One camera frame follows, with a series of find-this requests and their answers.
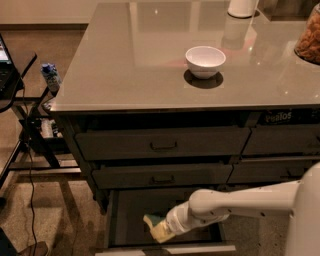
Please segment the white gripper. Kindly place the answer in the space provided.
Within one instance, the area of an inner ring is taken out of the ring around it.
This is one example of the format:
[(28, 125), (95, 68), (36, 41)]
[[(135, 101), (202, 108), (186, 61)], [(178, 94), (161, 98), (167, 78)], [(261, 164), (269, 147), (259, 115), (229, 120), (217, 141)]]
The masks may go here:
[(189, 203), (184, 202), (172, 208), (162, 220), (150, 228), (151, 236), (158, 243), (164, 243), (193, 229), (194, 218), (189, 209)]

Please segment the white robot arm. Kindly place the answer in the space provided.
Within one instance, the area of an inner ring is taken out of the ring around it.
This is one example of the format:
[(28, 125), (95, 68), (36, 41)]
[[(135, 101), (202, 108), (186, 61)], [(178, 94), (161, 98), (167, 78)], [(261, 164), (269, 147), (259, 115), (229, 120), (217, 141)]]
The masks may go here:
[(259, 217), (282, 213), (289, 216), (285, 256), (319, 256), (319, 163), (298, 181), (232, 192), (199, 189), (166, 216), (145, 215), (143, 221), (149, 226), (153, 239), (164, 243), (230, 215)]

